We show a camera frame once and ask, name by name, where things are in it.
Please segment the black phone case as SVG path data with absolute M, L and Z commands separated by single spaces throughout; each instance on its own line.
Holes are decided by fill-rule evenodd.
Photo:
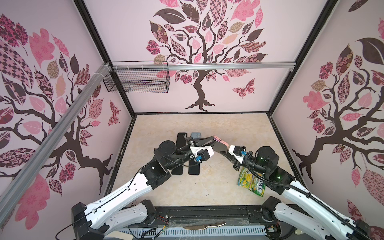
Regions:
M 176 140 L 177 149 L 181 149 L 187 145 L 187 140 L 186 140 L 187 136 L 188 136 L 187 133 L 178 133 L 177 134 L 177 140 Z

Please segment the light blue phone case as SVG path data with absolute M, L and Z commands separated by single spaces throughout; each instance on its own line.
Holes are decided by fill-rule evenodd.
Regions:
M 199 139 L 199 138 L 201 138 L 201 133 L 199 133 L 199 132 L 193 132 L 193 133 L 191 133 L 191 137 L 192 137 L 193 139 Z

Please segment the black phone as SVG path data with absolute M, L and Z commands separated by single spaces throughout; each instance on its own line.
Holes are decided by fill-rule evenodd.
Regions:
M 229 144 L 217 136 L 213 136 L 211 147 L 216 153 L 226 153 L 229 149 Z
M 196 165 L 189 167 L 188 173 L 192 176 L 198 176 L 200 174 L 200 166 Z

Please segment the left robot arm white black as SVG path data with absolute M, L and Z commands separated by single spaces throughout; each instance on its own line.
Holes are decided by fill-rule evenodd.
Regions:
M 200 164 L 214 155 L 214 137 L 187 138 L 177 148 L 172 141 L 162 142 L 154 157 L 141 167 L 126 184 L 90 204 L 72 207 L 72 227 L 77 240 L 102 240 L 111 233 L 132 224 L 150 224 L 157 211 L 149 200 L 128 207 L 137 198 L 151 192 L 171 177 L 171 170 L 189 161 Z

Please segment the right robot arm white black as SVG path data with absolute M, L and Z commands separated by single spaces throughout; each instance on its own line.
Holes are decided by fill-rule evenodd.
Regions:
M 253 153 L 245 147 L 231 145 L 219 154 L 231 161 L 235 170 L 245 167 L 270 190 L 301 208 L 301 211 L 290 209 L 278 198 L 269 197 L 260 210 L 265 221 L 285 222 L 319 240 L 370 239 L 368 224 L 338 213 L 310 193 L 294 176 L 278 166 L 279 156 L 271 147 L 263 146 Z

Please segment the black smartphone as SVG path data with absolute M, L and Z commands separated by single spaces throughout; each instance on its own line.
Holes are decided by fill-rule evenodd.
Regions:
M 181 176 L 183 174 L 183 171 L 184 171 L 184 167 L 178 166 L 172 170 L 172 175 Z

